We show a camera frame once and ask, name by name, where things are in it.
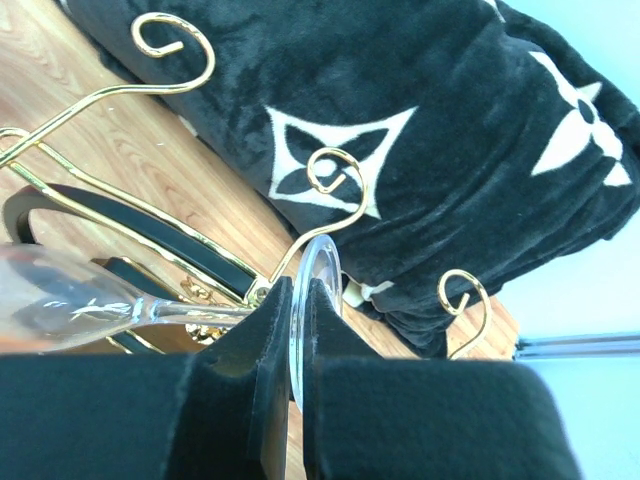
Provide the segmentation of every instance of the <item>wine glass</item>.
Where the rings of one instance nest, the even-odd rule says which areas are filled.
[[[0,245],[0,353],[64,350],[144,325],[229,328],[252,312],[159,299],[67,253]]]
[[[338,249],[328,235],[315,237],[304,251],[293,287],[289,330],[289,373],[298,409],[303,402],[304,315],[311,280],[321,280],[333,308],[342,316],[342,274]]]

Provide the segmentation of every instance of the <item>gold wire rack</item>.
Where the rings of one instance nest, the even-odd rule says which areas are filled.
[[[75,104],[71,105],[64,111],[60,112],[55,117],[51,118],[40,127],[36,128],[32,132],[28,132],[21,128],[16,127],[4,127],[0,128],[0,138],[4,137],[17,137],[19,140],[9,147],[7,150],[2,151],[0,153],[0,169],[7,168],[12,172],[23,178],[28,184],[30,184],[33,188],[35,188],[42,196],[48,198],[55,204],[58,204],[70,212],[78,215],[81,218],[88,219],[95,224],[104,226],[112,231],[117,232],[118,234],[133,240],[137,244],[142,247],[152,251],[156,255],[159,255],[164,260],[170,262],[177,268],[179,268],[184,274],[187,275],[186,280],[181,282],[181,288],[183,292],[177,291],[175,288],[168,285],[162,278],[158,275],[152,273],[148,269],[146,269],[143,265],[128,259],[124,258],[126,262],[138,271],[144,273],[148,278],[152,279],[158,285],[162,286],[165,290],[174,294],[177,298],[180,298],[183,301],[191,301],[191,302],[213,302],[213,292],[220,293],[223,297],[225,297],[229,302],[236,306],[247,306],[251,308],[255,308],[260,305],[260,303],[264,300],[269,290],[275,284],[275,282],[282,276],[285,268],[291,262],[293,256],[296,251],[300,249],[307,241],[311,238],[321,235],[327,234],[330,232],[335,232],[339,229],[343,229],[348,227],[349,225],[356,222],[364,213],[367,206],[368,199],[368,184],[363,177],[358,161],[353,158],[349,153],[339,149],[332,147],[325,147],[316,152],[314,152],[309,161],[307,163],[307,177],[311,184],[311,186],[316,189],[318,192],[322,194],[330,194],[334,190],[336,190],[342,182],[346,179],[345,175],[342,174],[339,176],[331,185],[325,186],[323,185],[319,179],[316,177],[314,173],[314,165],[315,163],[323,158],[324,156],[334,156],[343,161],[345,161],[350,167],[352,167],[356,173],[360,181],[361,186],[361,202],[357,210],[351,214],[349,217],[333,223],[331,225],[322,226],[311,230],[309,232],[304,233],[298,239],[296,239],[291,247],[284,253],[280,262],[274,271],[269,275],[265,276],[258,272],[256,269],[252,268],[246,262],[238,258],[236,255],[231,253],[230,251],[223,248],[217,242],[212,240],[211,238],[203,235],[201,232],[193,229],[189,225],[181,222],[174,216],[168,214],[167,212],[162,211],[159,208],[154,207],[153,205],[109,184],[106,183],[95,176],[85,172],[77,165],[68,160],[65,156],[63,156],[60,152],[55,150],[53,147],[44,143],[45,137],[47,137],[52,132],[56,131],[71,119],[73,119],[76,115],[93,105],[94,103],[103,100],[108,97],[112,97],[115,95],[124,95],[124,94],[136,94],[136,95],[172,95],[172,94],[180,94],[196,89],[203,84],[205,84],[213,75],[216,65],[216,57],[214,49],[208,39],[202,34],[200,30],[198,30],[191,23],[177,17],[174,15],[170,15],[167,13],[159,13],[159,12],[151,12],[146,13],[134,20],[131,25],[131,35],[133,42],[136,47],[145,55],[151,58],[162,58],[167,55],[176,53],[184,48],[184,44],[180,41],[170,43],[168,45],[162,47],[151,47],[142,36],[142,27],[150,22],[157,23],[165,23],[169,25],[173,25],[183,30],[184,32],[191,35],[195,40],[197,40],[200,47],[203,49],[206,57],[206,65],[203,72],[195,79],[179,83],[173,85],[129,85],[122,84],[116,86],[109,86],[102,88],[100,90],[87,95],[81,100],[77,101]],[[180,256],[172,253],[167,248],[158,244],[157,242],[141,235],[140,233],[134,231],[128,226],[115,221],[114,219],[103,215],[96,210],[87,207],[86,205],[73,200],[69,196],[61,193],[56,188],[54,188],[51,184],[47,183],[42,178],[38,177],[33,171],[27,168],[24,164],[18,161],[18,157],[26,152],[28,149],[36,147],[41,152],[43,152],[47,159],[54,162],[58,166],[62,167],[66,172],[68,172],[74,178],[80,180],[86,185],[94,187],[117,201],[126,204],[130,207],[135,208],[138,211],[144,212],[147,215],[150,215],[156,219],[161,220],[165,224],[179,230],[184,235],[189,236],[190,238],[196,240],[200,244],[206,246],[211,251],[215,252],[218,256],[224,258],[232,265],[249,275],[253,281],[248,291],[240,296],[237,292],[233,291],[223,283],[217,281],[212,278],[211,275],[205,273],[202,269],[199,269],[197,266],[193,265],[191,262],[186,261]],[[483,319],[483,324],[477,335],[471,339],[468,343],[463,345],[460,349],[456,350],[451,355],[451,358],[458,358],[465,355],[468,351],[475,347],[475,345],[482,339],[484,336],[486,329],[489,326],[492,316],[491,304],[489,301],[489,297],[482,287],[480,282],[470,275],[469,273],[462,270],[450,270],[445,275],[442,276],[440,282],[438,284],[438,297],[440,302],[445,308],[447,312],[452,315],[458,316],[463,310],[466,308],[467,302],[469,300],[469,295],[465,294],[461,304],[458,307],[454,307],[449,300],[447,299],[445,286],[446,282],[452,276],[460,276],[470,281],[474,288],[478,291],[478,293],[482,297],[482,301],[485,306],[485,315]],[[188,331],[192,334],[192,338],[202,343],[208,343],[211,341],[213,333],[209,333],[207,331],[203,331],[198,326],[190,326]],[[145,345],[147,348],[155,350],[157,352],[162,353],[160,349],[146,341],[144,338],[137,335],[135,332],[128,331],[126,332],[131,337],[135,338],[139,343]],[[126,353],[131,353],[125,346],[114,340],[113,338],[107,338],[107,340],[113,345],[117,346],[121,350]]]

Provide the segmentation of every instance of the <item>black blanket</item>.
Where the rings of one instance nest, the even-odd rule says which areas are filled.
[[[152,45],[187,46],[145,57],[129,33],[136,16],[167,12],[201,29],[217,54],[212,80],[164,101],[294,233],[344,218],[359,198],[354,173],[330,160],[318,165],[324,183],[343,170],[349,180],[331,196],[311,189],[309,155],[336,146],[359,159],[366,215],[333,238],[360,308],[422,355],[446,349],[445,271],[465,269],[495,294],[611,238],[640,205],[636,108],[560,34],[504,3],[63,3],[107,66],[145,83],[194,78],[204,56],[175,28],[149,25]]]

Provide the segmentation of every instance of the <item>glass stem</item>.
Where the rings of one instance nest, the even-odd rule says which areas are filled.
[[[150,309],[149,316],[152,323],[195,323],[217,328],[231,328],[252,312],[250,308],[156,300]]]

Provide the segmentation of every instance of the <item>curled gold wire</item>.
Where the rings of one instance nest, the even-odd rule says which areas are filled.
[[[289,250],[287,250],[287,252],[282,257],[282,260],[280,260],[280,263],[271,274],[271,277],[269,278],[269,283],[271,284],[274,284],[278,280],[278,278],[282,276],[282,273],[284,272],[285,268],[287,268],[287,265],[289,265],[289,263],[293,259],[293,256],[300,249],[302,245],[304,245],[306,242],[308,242],[312,238],[317,237],[318,235],[335,232],[336,230],[341,230],[343,228],[348,227],[349,225],[352,225],[360,217],[362,217],[362,215],[364,215],[364,212],[367,209],[367,201],[369,199],[368,182],[365,180],[364,175],[362,174],[362,171],[360,169],[360,164],[358,163],[358,161],[348,152],[345,152],[340,148],[323,147],[313,152],[311,157],[309,157],[309,161],[307,162],[307,178],[309,179],[309,183],[311,184],[311,186],[321,194],[329,195],[333,193],[347,178],[346,175],[342,173],[328,187],[324,186],[320,182],[320,180],[318,180],[318,177],[316,176],[314,171],[314,166],[316,162],[320,160],[320,158],[326,155],[333,155],[335,157],[338,157],[341,160],[344,160],[345,162],[347,162],[351,167],[353,167],[353,169],[356,172],[356,175],[358,176],[358,179],[360,180],[360,186],[362,191],[360,204],[358,205],[358,208],[356,209],[356,211],[352,213],[350,216],[348,216],[347,218],[340,220],[338,222],[332,223],[330,225],[324,225],[322,227],[314,228],[313,230],[309,230],[308,232],[300,235],[300,237],[298,237],[298,239],[295,242],[293,242],[291,247],[289,247]]]
[[[169,95],[175,93],[184,93],[188,92],[189,90],[193,90],[194,88],[200,87],[207,80],[209,80],[215,68],[215,53],[213,51],[211,43],[209,43],[207,37],[205,37],[200,30],[198,30],[196,27],[183,20],[182,18],[176,17],[175,15],[170,15],[168,13],[150,12],[139,16],[131,24],[131,35],[133,36],[136,47],[142,53],[152,58],[161,58],[182,50],[182,48],[184,48],[184,44],[182,42],[173,42],[169,45],[165,45],[159,48],[151,47],[142,38],[142,27],[149,22],[168,23],[177,26],[192,35],[198,41],[205,53],[207,62],[204,71],[193,80],[174,85],[115,85],[102,88],[82,98],[81,100],[78,100],[75,104],[63,110],[51,120],[36,128],[33,132],[24,137],[18,143],[5,150],[0,155],[0,168],[11,162],[25,150],[41,141],[44,137],[60,128],[73,117],[78,115],[87,107],[90,107],[94,103],[98,102],[99,100],[110,97],[112,95],[121,95],[127,93],[144,95]]]
[[[449,358],[451,360],[461,358],[465,356],[467,353],[469,353],[471,350],[473,350],[478,345],[478,343],[482,341],[484,336],[487,334],[489,326],[493,321],[493,307],[491,306],[491,299],[489,298],[489,294],[487,293],[487,290],[484,288],[482,283],[480,283],[480,281],[476,277],[474,277],[469,272],[466,272],[464,270],[452,269],[446,272],[444,275],[442,275],[442,277],[440,277],[440,280],[438,281],[438,299],[440,300],[440,304],[442,305],[442,308],[444,308],[451,315],[458,317],[462,314],[462,312],[464,312],[464,309],[467,307],[467,304],[469,303],[469,299],[471,298],[468,293],[464,293],[462,295],[462,300],[460,301],[460,304],[457,307],[454,307],[451,304],[451,302],[447,297],[446,285],[447,285],[447,280],[449,280],[451,277],[454,277],[454,276],[462,277],[465,280],[469,281],[473,285],[473,287],[476,289],[478,294],[480,294],[480,297],[482,298],[482,304],[484,305],[484,316],[482,318],[482,325],[480,326],[480,329],[478,330],[476,335],[467,343],[463,344],[460,348],[455,350],[451,355],[449,355]]]

